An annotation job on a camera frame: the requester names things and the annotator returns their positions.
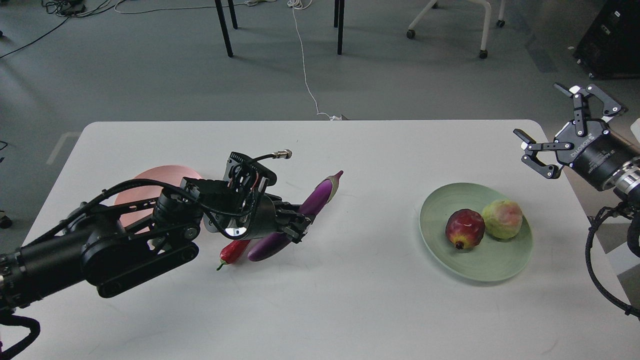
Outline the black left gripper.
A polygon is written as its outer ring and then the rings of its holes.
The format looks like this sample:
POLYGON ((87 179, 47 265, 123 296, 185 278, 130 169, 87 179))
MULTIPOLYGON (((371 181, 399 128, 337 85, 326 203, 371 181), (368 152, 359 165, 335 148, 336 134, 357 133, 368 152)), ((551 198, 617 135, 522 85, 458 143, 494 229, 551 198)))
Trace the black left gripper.
POLYGON ((202 223, 210 233, 219 233, 230 240, 262 239, 272 233, 275 244, 300 243, 313 223, 284 221, 312 219, 313 214, 303 212, 300 204, 283 201, 274 194, 258 194, 243 201, 247 209, 242 216, 229 216, 212 210, 203 211, 202 223))

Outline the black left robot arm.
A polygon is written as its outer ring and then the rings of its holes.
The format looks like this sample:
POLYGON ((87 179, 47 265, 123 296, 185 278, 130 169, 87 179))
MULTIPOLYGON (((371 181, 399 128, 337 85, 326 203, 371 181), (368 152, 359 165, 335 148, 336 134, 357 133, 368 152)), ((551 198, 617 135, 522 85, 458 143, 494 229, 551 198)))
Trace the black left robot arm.
POLYGON ((283 235, 301 242, 316 215, 265 192, 277 176, 261 164, 291 157, 290 150, 251 158, 232 152, 221 180, 183 177, 178 186, 133 178, 83 202, 34 241, 1 255, 1 324, 29 333, 1 351, 22 353, 41 333, 31 317, 18 316, 46 296, 82 281, 99 296, 118 296, 194 260, 205 224, 230 240, 283 235))

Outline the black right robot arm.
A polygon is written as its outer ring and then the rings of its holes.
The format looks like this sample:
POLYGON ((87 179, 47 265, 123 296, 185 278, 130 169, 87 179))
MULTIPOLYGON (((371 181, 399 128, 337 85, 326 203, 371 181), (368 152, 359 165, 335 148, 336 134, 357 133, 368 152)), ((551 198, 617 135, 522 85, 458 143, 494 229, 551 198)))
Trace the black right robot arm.
POLYGON ((551 142, 537 142, 521 129, 521 161, 546 179, 557 179, 569 167, 596 191, 612 190, 618 205, 604 206, 590 219, 585 243, 585 264, 596 289, 627 316, 640 316, 639 309, 608 291, 595 275, 592 247, 597 231, 607 219, 622 217, 630 221, 626 245, 638 256, 640 234, 640 153, 638 146, 611 129, 610 121, 624 114, 626 107, 595 84, 586 87, 555 83, 554 88, 573 103, 573 116, 551 142))

